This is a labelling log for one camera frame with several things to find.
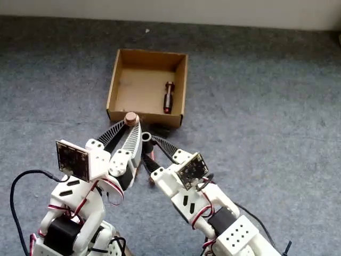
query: wire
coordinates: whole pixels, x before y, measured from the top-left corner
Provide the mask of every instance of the wire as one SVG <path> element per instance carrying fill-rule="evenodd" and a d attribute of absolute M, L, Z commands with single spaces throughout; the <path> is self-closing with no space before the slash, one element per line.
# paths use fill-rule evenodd
<path fill-rule="evenodd" d="M 102 250 L 102 249 L 96 249 L 96 248 L 91 248 L 88 249 L 88 251 L 93 251 L 93 252 L 100 252 L 100 253 L 108 253 L 108 250 Z"/>
<path fill-rule="evenodd" d="M 118 246 L 121 249 L 122 256 L 125 256 L 126 255 L 126 253 L 125 253 L 125 250 L 126 250 L 126 240 L 124 239 L 124 237 L 114 236 L 113 239 L 110 240 L 109 244 L 112 244 L 115 241 L 118 243 Z"/>
<path fill-rule="evenodd" d="M 71 213 L 74 213 L 69 207 L 66 208 L 66 207 L 60 207 L 60 206 L 56 206 L 56 205 L 52 205 L 52 204 L 49 204 L 47 206 L 48 209 L 53 209 L 53 210 L 61 210 L 61 211 L 66 211 L 66 215 L 70 218 L 70 219 L 73 219 L 72 218 L 72 215 Z M 81 225 L 84 224 L 84 220 L 79 216 L 79 214 L 76 215 L 77 218 L 79 219 L 79 223 Z"/>
<path fill-rule="evenodd" d="M 124 199 L 124 194 L 123 191 L 114 183 L 112 183 L 110 180 L 108 179 L 102 179 L 102 181 L 104 181 L 105 183 L 107 183 L 109 186 L 111 186 L 113 189 L 115 189 L 121 196 L 121 201 L 118 204 L 114 204 L 113 202 L 110 201 L 109 199 L 109 194 L 107 193 L 107 198 L 108 198 L 108 202 L 113 205 L 113 206 L 117 206 L 120 205 Z"/>
<path fill-rule="evenodd" d="M 30 256 L 32 256 L 33 254 L 33 245 L 34 245 L 34 242 L 37 241 L 37 237 L 35 234 L 31 234 L 30 235 Z"/>
<path fill-rule="evenodd" d="M 192 221 L 192 229 L 193 229 L 193 230 L 195 229 L 194 225 L 196 224 L 196 222 L 197 222 L 197 220 L 200 218 L 200 216 L 201 216 L 204 212 L 206 212 L 208 209 L 210 209 L 210 208 L 211 208 L 210 205 L 204 206 L 204 207 L 199 211 L 199 213 L 195 216 L 194 220 Z"/>
<path fill-rule="evenodd" d="M 202 245 L 202 248 L 206 248 L 206 247 L 208 247 L 208 246 L 210 246 L 210 245 L 213 245 L 215 243 L 215 239 L 213 239 L 213 240 L 211 240 L 211 241 L 207 241 L 207 242 L 205 242 L 203 245 Z"/>
<path fill-rule="evenodd" d="M 98 183 L 98 180 L 95 181 L 91 187 L 91 189 L 86 193 L 84 199 L 81 201 L 81 203 L 77 206 L 77 208 L 75 209 L 74 214 L 70 217 L 71 219 L 73 219 L 75 216 L 78 216 L 79 212 L 81 211 L 82 207 L 85 205 L 86 201 L 87 201 L 87 196 L 90 194 L 91 191 L 94 191 L 94 189 L 96 188 Z"/>
<path fill-rule="evenodd" d="M 210 206 L 211 206 L 211 211 L 210 211 L 209 215 L 203 216 L 204 218 L 208 218 L 208 217 L 212 216 L 212 214 L 214 214 L 214 207 L 213 207 L 212 202 L 208 199 L 208 196 L 206 195 L 206 193 L 203 192 L 203 191 L 201 191 L 201 192 L 202 192 L 202 194 L 204 195 L 204 197 L 206 198 L 206 200 L 209 201 L 209 204 L 210 204 Z"/>
<path fill-rule="evenodd" d="M 252 214 L 248 209 L 246 209 L 245 207 L 243 207 L 242 205 L 233 202 L 236 206 L 238 206 L 239 208 L 243 209 L 246 213 L 248 213 L 251 217 L 253 217 L 256 221 L 258 221 L 258 223 L 262 226 L 262 228 L 264 229 L 264 232 L 266 233 L 266 236 L 269 239 L 270 244 L 276 249 L 276 251 L 278 251 L 275 242 L 273 241 L 269 231 L 266 229 L 265 225 L 262 223 L 262 221 L 254 214 Z"/>
<path fill-rule="evenodd" d="M 15 225 L 17 226 L 17 230 L 18 230 L 18 234 L 19 234 L 19 239 L 20 239 L 20 243 L 22 246 L 22 249 L 25 253 L 25 255 L 29 255 L 29 252 L 27 250 L 26 244 L 25 244 L 25 239 L 23 237 L 22 234 L 22 229 L 20 226 L 20 222 L 17 216 L 17 213 L 15 212 L 15 207 L 14 207 L 14 189 L 15 189 L 15 185 L 17 184 L 17 182 L 25 175 L 27 174 L 32 174 L 32 173 L 41 173 L 45 176 L 47 176 L 48 178 L 56 181 L 56 182 L 66 182 L 69 180 L 70 177 L 68 177 L 66 180 L 60 180 L 58 179 L 56 176 L 54 176 L 53 174 L 51 174 L 50 172 L 47 171 L 43 171 L 43 170 L 28 170 L 28 171 L 24 171 L 22 173 L 20 173 L 12 182 L 12 186 L 11 186 L 11 193 L 10 193 L 10 207 L 11 207 L 11 212 L 12 212 L 12 216 L 15 222 Z"/>
<path fill-rule="evenodd" d="M 291 247 L 291 244 L 292 244 L 292 242 L 289 240 L 289 243 L 288 243 L 284 253 L 282 253 L 282 256 L 288 256 L 288 251 L 289 251 L 289 249 Z"/>
<path fill-rule="evenodd" d="M 205 180 L 204 184 L 202 186 L 198 186 L 199 184 L 197 184 L 197 191 L 202 191 L 213 179 L 213 176 L 214 174 L 213 173 L 210 173 L 208 176 L 207 176 L 207 180 Z"/>
<path fill-rule="evenodd" d="M 203 177 L 202 179 L 205 180 L 205 181 L 208 180 L 207 177 Z M 212 180 L 211 180 L 209 183 L 216 184 L 216 183 L 215 183 L 214 181 L 212 181 Z"/>
<path fill-rule="evenodd" d="M 43 234 L 41 229 L 38 229 L 38 235 L 42 238 L 44 238 L 46 235 Z"/>

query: small cylinder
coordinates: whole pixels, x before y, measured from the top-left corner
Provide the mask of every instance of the small cylinder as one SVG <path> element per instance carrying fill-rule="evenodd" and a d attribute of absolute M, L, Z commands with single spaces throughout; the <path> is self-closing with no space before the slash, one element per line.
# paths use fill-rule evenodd
<path fill-rule="evenodd" d="M 124 123 L 128 126 L 135 126 L 139 123 L 140 118 L 134 112 L 128 112 L 124 117 Z"/>
<path fill-rule="evenodd" d="M 149 132 L 142 133 L 142 151 L 145 154 L 150 154 L 154 149 L 153 143 L 151 141 L 151 134 Z"/>
<path fill-rule="evenodd" d="M 171 81 L 166 83 L 166 94 L 164 97 L 164 113 L 170 114 L 172 112 L 173 107 L 173 95 L 175 84 Z"/>

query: gray carpet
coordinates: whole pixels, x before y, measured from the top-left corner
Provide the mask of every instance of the gray carpet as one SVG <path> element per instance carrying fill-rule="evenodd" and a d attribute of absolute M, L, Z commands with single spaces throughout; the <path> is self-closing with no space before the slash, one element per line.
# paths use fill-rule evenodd
<path fill-rule="evenodd" d="M 169 140 L 200 151 L 221 189 L 264 221 L 279 248 L 290 239 L 292 256 L 339 255 L 341 49 L 328 33 L 0 18 L 1 255 L 23 255 L 12 180 L 34 168 L 59 174 L 56 139 L 84 145 L 109 127 L 120 47 L 189 54 L 185 118 Z M 18 183 L 27 240 L 54 186 L 39 174 Z M 106 220 L 135 255 L 201 252 L 203 235 L 149 188 L 144 171 Z"/>

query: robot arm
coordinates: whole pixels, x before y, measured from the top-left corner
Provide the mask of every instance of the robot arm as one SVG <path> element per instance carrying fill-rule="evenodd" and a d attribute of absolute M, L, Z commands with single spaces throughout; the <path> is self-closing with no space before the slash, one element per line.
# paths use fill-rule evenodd
<path fill-rule="evenodd" d="M 56 142 L 60 171 L 71 177 L 58 184 L 51 194 L 48 212 L 39 229 L 38 249 L 33 255 L 44 250 L 50 256 L 87 255 L 88 250 L 90 255 L 103 255 L 108 250 L 116 231 L 103 221 L 105 208 L 101 196 L 120 197 L 118 202 L 111 202 L 118 205 L 124 191 L 134 183 L 142 150 L 141 126 L 138 119 L 135 121 L 131 126 L 124 121 L 115 124 L 97 139 L 89 139 L 85 148 L 64 140 Z M 111 157 L 129 129 L 122 148 Z"/>
<path fill-rule="evenodd" d="M 251 221 L 240 215 L 239 208 L 219 186 L 210 181 L 213 176 L 199 153 L 190 154 L 159 137 L 144 137 L 150 140 L 144 141 L 144 148 L 149 150 L 143 150 L 143 165 L 183 219 L 209 239 L 204 244 L 205 255 L 280 256 Z M 164 168 L 153 161 L 148 156 L 151 144 L 159 146 L 173 164 Z"/>

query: black cable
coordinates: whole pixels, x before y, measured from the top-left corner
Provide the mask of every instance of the black cable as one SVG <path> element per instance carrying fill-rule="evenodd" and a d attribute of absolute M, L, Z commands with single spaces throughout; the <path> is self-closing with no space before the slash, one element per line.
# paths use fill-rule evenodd
<path fill-rule="evenodd" d="M 206 243 L 208 241 L 208 237 L 205 237 L 205 240 L 204 240 L 204 243 Z M 204 255 L 204 252 L 205 252 L 206 248 L 204 248 L 200 254 L 200 256 L 203 256 Z"/>
<path fill-rule="evenodd" d="M 213 180 L 213 173 L 210 173 L 206 178 L 207 180 L 204 182 L 204 184 L 202 186 L 198 186 L 197 184 L 197 192 L 202 191 L 212 180 Z"/>
<path fill-rule="evenodd" d="M 124 237 L 118 237 L 118 236 L 114 236 L 112 240 L 110 240 L 109 244 L 112 244 L 113 242 L 117 241 L 118 246 L 121 249 L 122 252 L 122 256 L 125 256 L 125 250 L 126 250 L 126 240 L 124 239 Z"/>
<path fill-rule="evenodd" d="M 289 243 L 288 243 L 288 245 L 287 245 L 287 247 L 286 247 L 284 253 L 282 253 L 282 256 L 288 256 L 288 252 L 289 252 L 289 249 L 290 249 L 290 247 L 291 247 L 291 244 L 292 244 L 292 242 L 289 241 Z"/>
<path fill-rule="evenodd" d="M 256 221 L 258 221 L 258 223 L 262 226 L 262 228 L 264 229 L 264 232 L 266 233 L 266 236 L 269 239 L 270 244 L 275 248 L 276 251 L 278 251 L 275 242 L 273 241 L 269 231 L 266 229 L 265 225 L 262 223 L 262 221 L 254 214 L 252 214 L 248 209 L 246 209 L 245 207 L 243 207 L 242 205 L 233 202 L 236 206 L 238 206 L 239 208 L 243 209 L 246 213 L 248 213 L 251 217 L 253 217 Z"/>
<path fill-rule="evenodd" d="M 96 249 L 96 248 L 90 248 L 88 249 L 89 252 L 94 251 L 94 252 L 101 252 L 101 253 L 108 253 L 108 250 L 102 250 L 102 249 Z"/>
<path fill-rule="evenodd" d="M 22 234 L 22 230 L 21 230 L 21 227 L 20 227 L 20 223 L 19 223 L 19 220 L 18 220 L 18 217 L 17 217 L 17 213 L 15 212 L 15 208 L 14 208 L 14 189 L 15 189 L 15 184 L 17 184 L 17 182 L 25 175 L 27 174 L 31 174 L 31 173 L 41 173 L 45 176 L 47 176 L 48 178 L 56 181 L 56 182 L 66 182 L 70 179 L 70 177 L 67 178 L 67 180 L 60 180 L 58 179 L 56 176 L 54 176 L 53 174 L 51 174 L 50 172 L 47 172 L 47 171 L 43 171 L 43 170 L 28 170 L 28 171 L 25 171 L 23 173 L 20 173 L 13 181 L 12 183 L 12 186 L 11 186 L 11 193 L 10 193 L 10 206 L 11 206 L 11 212 L 12 212 L 12 216 L 13 216 L 13 219 L 14 219 L 14 222 L 15 222 L 15 225 L 17 226 L 17 230 L 18 230 L 18 234 L 19 234 L 19 238 L 20 238 L 20 243 L 21 243 L 21 246 L 22 246 L 22 249 L 25 253 L 25 255 L 29 255 L 29 252 L 27 250 L 27 247 L 26 247 L 26 244 L 25 244 L 25 239 L 23 237 L 23 234 Z"/>

